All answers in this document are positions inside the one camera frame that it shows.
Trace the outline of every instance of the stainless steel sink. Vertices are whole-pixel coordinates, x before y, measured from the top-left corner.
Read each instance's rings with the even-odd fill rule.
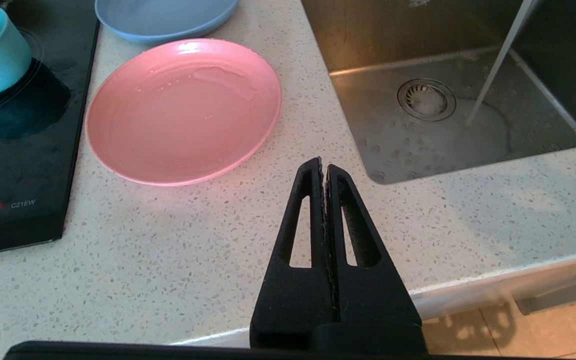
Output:
[[[471,126],[520,0],[302,4],[375,182],[576,147],[576,0],[532,10]]]

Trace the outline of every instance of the induction cooktop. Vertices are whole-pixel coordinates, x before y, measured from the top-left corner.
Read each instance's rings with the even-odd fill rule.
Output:
[[[62,237],[98,34],[94,0],[12,0],[30,68],[0,93],[0,251]]]

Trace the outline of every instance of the white quartz countertop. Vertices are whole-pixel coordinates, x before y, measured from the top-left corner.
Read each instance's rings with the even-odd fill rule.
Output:
[[[0,253],[0,359],[26,340],[169,344],[245,328],[295,172],[313,157],[352,175],[412,294],[576,258],[576,149],[380,185],[299,0],[241,0],[212,36],[276,69],[274,131],[242,166],[177,188],[115,176],[82,137],[63,238]],[[145,49],[103,29],[91,95]]]

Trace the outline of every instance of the black clamp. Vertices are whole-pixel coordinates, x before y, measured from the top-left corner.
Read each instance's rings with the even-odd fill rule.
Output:
[[[290,257],[310,197],[311,268]],[[357,266],[346,261],[342,212]],[[250,323],[252,348],[424,355],[421,318],[350,175],[302,164],[292,185]]]

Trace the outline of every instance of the drain strainer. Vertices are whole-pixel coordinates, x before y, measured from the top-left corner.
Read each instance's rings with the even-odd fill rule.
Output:
[[[453,92],[437,80],[410,80],[399,88],[397,100],[403,110],[420,120],[444,120],[455,112]]]

